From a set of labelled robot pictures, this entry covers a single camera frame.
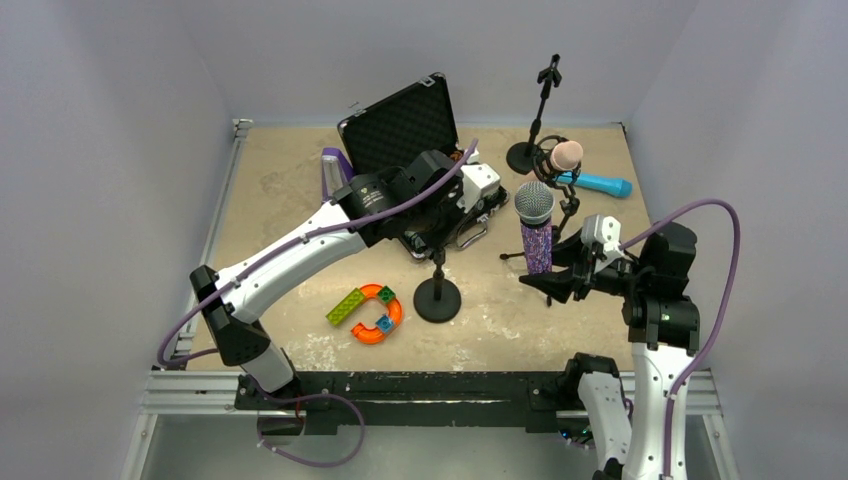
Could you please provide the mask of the purple glitter microphone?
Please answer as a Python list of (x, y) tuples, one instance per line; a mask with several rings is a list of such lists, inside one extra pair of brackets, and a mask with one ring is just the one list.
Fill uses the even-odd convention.
[(550, 272), (552, 269), (551, 218), (555, 199), (551, 189), (541, 181), (522, 184), (514, 197), (514, 209), (520, 221), (527, 273)]

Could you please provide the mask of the beige pink microphone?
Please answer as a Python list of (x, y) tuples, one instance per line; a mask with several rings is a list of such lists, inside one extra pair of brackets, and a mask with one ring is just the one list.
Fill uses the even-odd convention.
[(584, 157), (584, 149), (580, 143), (566, 140), (557, 143), (548, 154), (545, 166), (550, 172), (564, 173), (577, 169)]

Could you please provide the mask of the black tripod shock-mount stand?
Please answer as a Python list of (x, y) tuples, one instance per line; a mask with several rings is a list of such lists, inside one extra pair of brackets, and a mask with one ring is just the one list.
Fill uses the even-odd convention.
[[(527, 174), (526, 181), (541, 181), (551, 189), (554, 195), (555, 206), (551, 218), (553, 245), (562, 241), (564, 227), (577, 213), (580, 207), (580, 200), (577, 198), (575, 193), (574, 184), (558, 184), (556, 179), (563, 173), (550, 172), (545, 166), (545, 161), (547, 160), (550, 150), (557, 143), (566, 140), (570, 139), (561, 135), (547, 135), (537, 142), (537, 145), (541, 148), (541, 150), (534, 161), (532, 170)], [(580, 171), (581, 165), (577, 169), (569, 172), (572, 173), (573, 178), (576, 178), (580, 174)], [(523, 245), (519, 252), (501, 253), (499, 255), (499, 258), (503, 261), (518, 257), (525, 259)]]

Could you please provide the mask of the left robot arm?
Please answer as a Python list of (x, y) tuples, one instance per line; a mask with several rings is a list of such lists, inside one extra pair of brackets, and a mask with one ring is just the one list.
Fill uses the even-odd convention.
[(222, 362), (237, 366), (268, 393), (297, 374), (286, 353), (260, 323), (289, 291), (333, 263), (384, 239), (418, 231), (430, 249), (444, 245), (479, 203), (500, 188), (499, 174), (439, 150), (419, 154), (405, 167), (354, 176), (300, 226), (259, 253), (216, 271), (189, 275), (200, 313)]

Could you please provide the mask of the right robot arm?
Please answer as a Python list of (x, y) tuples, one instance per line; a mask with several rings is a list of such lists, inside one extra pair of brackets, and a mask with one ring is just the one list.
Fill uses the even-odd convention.
[(567, 362), (560, 393), (589, 416), (596, 479), (684, 479), (687, 367), (700, 349), (700, 313), (684, 290), (697, 237), (678, 223), (651, 233), (636, 258), (618, 245), (619, 223), (589, 218), (556, 247), (558, 272), (520, 277), (553, 301), (579, 301), (598, 291), (623, 300), (634, 373), (627, 402), (614, 360), (577, 353)]

